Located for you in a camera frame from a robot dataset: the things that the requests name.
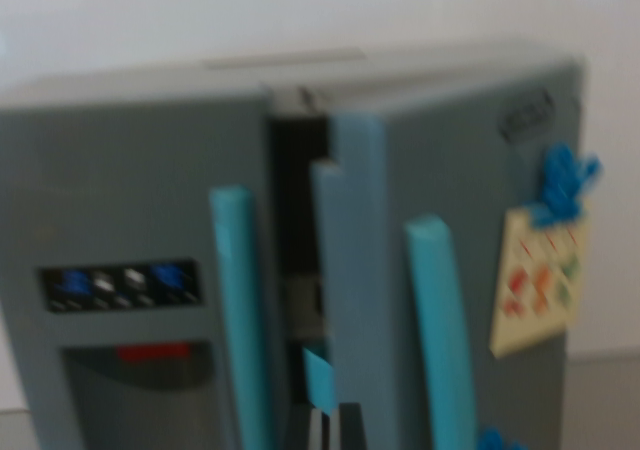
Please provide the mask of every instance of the paper note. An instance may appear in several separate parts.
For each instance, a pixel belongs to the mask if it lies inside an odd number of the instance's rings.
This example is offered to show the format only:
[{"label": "paper note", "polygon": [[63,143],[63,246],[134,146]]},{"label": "paper note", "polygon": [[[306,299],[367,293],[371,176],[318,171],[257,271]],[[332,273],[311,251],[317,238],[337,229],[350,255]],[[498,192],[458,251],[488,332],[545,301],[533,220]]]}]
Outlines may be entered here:
[{"label": "paper note", "polygon": [[500,358],[562,333],[580,302],[588,217],[544,229],[527,207],[507,211],[490,348]]}]

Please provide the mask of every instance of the toy refrigerator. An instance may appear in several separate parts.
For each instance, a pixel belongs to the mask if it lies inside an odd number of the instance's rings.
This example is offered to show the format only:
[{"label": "toy refrigerator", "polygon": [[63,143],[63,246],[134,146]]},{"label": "toy refrigerator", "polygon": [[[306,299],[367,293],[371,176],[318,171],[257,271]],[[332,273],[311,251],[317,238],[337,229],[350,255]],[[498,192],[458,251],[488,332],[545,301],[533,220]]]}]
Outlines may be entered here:
[{"label": "toy refrigerator", "polygon": [[0,295],[43,448],[283,448],[322,340],[319,395],[359,404],[367,448],[437,449],[404,230],[432,214],[478,431],[559,449],[564,337],[496,359],[489,335],[505,212],[577,147],[581,80],[516,41],[7,92]]}]

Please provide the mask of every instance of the white wall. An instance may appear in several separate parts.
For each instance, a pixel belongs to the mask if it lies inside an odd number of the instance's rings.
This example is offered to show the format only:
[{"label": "white wall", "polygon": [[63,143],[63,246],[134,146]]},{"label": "white wall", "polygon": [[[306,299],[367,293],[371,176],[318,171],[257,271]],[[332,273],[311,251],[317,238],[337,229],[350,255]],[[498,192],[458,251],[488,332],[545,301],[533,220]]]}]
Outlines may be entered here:
[{"label": "white wall", "polygon": [[[587,54],[591,268],[570,351],[640,348],[640,0],[0,0],[0,85],[202,56],[519,33]],[[0,409],[22,407],[0,333]]]}]

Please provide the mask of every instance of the fridge top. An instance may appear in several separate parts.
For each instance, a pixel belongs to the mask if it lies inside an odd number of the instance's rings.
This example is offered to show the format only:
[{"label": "fridge top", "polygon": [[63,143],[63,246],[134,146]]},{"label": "fridge top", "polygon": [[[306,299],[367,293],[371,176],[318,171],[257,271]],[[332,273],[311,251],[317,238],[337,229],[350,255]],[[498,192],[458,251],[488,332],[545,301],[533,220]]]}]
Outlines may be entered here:
[{"label": "fridge top", "polygon": [[203,60],[46,76],[0,93],[0,112],[262,95],[274,115],[313,115],[381,92],[576,61],[571,53],[522,39]]}]

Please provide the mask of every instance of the gray floor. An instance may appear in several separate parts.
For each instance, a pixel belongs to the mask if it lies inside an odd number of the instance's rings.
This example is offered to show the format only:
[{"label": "gray floor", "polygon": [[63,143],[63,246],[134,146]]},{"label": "gray floor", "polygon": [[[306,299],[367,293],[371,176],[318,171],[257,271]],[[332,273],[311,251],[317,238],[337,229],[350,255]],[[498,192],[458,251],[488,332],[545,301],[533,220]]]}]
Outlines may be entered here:
[{"label": "gray floor", "polygon": [[[564,414],[563,450],[640,448],[640,356],[571,363]],[[28,413],[0,413],[0,449],[40,450]]]}]

